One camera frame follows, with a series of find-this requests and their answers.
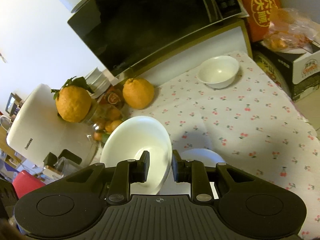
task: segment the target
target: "orange package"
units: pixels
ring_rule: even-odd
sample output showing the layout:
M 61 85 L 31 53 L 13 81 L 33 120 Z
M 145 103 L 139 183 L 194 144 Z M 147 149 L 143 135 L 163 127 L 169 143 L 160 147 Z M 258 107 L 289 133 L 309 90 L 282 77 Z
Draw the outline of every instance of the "orange package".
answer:
M 268 32 L 270 13 L 273 8 L 281 8 L 280 0 L 242 0 L 249 13 L 247 29 L 252 42 L 260 41 Z

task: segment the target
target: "tablecloth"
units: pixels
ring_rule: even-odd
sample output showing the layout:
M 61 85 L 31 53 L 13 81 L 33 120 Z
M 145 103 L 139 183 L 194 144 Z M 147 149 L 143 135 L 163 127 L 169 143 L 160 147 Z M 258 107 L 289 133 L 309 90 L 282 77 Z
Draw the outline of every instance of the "tablecloth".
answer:
M 173 149 L 206 148 L 227 163 L 300 196 L 308 210 L 300 237 L 320 237 L 320 143 L 284 91 L 245 53 L 231 86 L 199 82 L 196 67 L 157 88 L 145 110 L 167 129 Z

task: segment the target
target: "floor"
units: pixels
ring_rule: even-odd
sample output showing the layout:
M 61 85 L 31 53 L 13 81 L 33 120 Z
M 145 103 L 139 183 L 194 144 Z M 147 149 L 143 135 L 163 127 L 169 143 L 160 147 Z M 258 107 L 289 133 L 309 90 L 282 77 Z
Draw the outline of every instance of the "floor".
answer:
M 296 102 L 295 106 L 309 120 L 320 139 L 320 89 Z

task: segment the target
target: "clear plastic bag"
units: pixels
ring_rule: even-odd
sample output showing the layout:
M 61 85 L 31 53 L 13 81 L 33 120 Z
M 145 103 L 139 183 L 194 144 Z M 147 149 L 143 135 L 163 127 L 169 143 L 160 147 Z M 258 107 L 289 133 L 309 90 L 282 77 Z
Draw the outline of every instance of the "clear plastic bag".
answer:
M 319 25 L 293 8 L 276 9 L 270 14 L 270 26 L 264 45 L 273 51 L 296 48 L 311 50 L 310 43 L 319 33 Z

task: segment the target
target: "screw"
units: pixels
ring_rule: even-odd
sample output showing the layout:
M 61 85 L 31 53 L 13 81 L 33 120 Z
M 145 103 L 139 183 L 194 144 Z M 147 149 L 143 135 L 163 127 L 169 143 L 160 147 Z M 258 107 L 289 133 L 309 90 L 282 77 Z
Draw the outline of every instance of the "screw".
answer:
M 196 199 L 201 202 L 207 202 L 212 199 L 212 197 L 208 194 L 199 194 Z
M 113 202 L 119 202 L 121 200 L 124 200 L 124 196 L 121 194 L 112 194 L 109 196 L 109 200 Z

